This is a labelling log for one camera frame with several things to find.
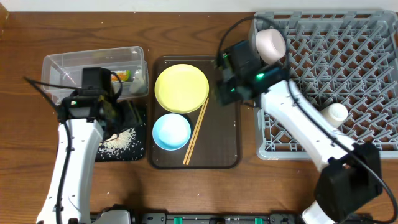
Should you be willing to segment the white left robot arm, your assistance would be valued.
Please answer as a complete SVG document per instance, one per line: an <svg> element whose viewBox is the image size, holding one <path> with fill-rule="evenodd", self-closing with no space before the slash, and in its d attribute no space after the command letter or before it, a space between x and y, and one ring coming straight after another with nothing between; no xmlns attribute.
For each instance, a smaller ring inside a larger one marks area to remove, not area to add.
<svg viewBox="0 0 398 224"><path fill-rule="evenodd" d="M90 191L101 142L140 126L143 112L131 101L69 96L57 106L58 150L52 181L37 223L91 223Z"/></svg>

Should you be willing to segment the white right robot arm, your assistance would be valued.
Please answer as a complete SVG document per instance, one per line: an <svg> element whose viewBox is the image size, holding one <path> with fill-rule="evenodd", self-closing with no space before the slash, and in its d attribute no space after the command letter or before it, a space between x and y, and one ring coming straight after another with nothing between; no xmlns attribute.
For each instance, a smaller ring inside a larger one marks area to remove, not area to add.
<svg viewBox="0 0 398 224"><path fill-rule="evenodd" d="M262 66L246 40L222 53L231 78L223 102L255 98L306 150L320 172L315 202L304 223L343 222L382 193L381 158L370 142L358 144L329 124L279 65Z"/></svg>

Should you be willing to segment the small green cup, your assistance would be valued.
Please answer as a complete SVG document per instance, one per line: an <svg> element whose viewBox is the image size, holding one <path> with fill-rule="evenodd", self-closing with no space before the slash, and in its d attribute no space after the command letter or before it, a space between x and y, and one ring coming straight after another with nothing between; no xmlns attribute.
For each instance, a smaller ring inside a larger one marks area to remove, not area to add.
<svg viewBox="0 0 398 224"><path fill-rule="evenodd" d="M334 128L341 126L348 117L348 110L341 103L333 103L322 109L320 113Z"/></svg>

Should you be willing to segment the green snack wrapper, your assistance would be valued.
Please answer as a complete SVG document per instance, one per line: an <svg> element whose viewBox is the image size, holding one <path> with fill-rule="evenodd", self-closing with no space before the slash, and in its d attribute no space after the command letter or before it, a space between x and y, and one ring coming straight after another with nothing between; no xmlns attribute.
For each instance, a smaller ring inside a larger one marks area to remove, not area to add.
<svg viewBox="0 0 398 224"><path fill-rule="evenodd" d="M128 82L131 76L130 70L117 70L111 72L111 81L117 82L119 79L122 82Z"/></svg>

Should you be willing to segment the rice pile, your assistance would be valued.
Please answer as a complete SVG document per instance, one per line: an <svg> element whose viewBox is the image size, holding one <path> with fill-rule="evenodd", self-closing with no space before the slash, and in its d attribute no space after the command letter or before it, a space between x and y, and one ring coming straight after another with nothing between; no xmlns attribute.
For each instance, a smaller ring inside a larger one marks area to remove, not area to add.
<svg viewBox="0 0 398 224"><path fill-rule="evenodd" d="M138 139L136 129L128 129L118 136L116 134L111 136L111 139L107 142L101 143L98 149L98 153L101 158L104 159L106 156L110 158L122 159L123 156L127 156L129 153L139 154L144 150L142 141Z"/></svg>

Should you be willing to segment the pink white bowl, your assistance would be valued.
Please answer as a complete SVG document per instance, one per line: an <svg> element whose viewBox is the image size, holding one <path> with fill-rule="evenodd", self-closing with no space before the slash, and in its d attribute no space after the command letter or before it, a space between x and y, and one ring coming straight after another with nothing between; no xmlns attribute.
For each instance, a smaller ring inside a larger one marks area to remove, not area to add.
<svg viewBox="0 0 398 224"><path fill-rule="evenodd" d="M259 31L256 35L256 48L260 58L270 65L276 63L286 53L285 40L276 29Z"/></svg>

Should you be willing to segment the light blue bowl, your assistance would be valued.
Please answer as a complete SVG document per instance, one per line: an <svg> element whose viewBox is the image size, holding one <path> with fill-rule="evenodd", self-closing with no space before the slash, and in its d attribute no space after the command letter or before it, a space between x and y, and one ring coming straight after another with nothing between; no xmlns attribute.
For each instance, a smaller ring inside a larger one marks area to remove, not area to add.
<svg viewBox="0 0 398 224"><path fill-rule="evenodd" d="M176 151L190 140L191 126L180 114L161 116L152 128L152 137L157 146L166 151Z"/></svg>

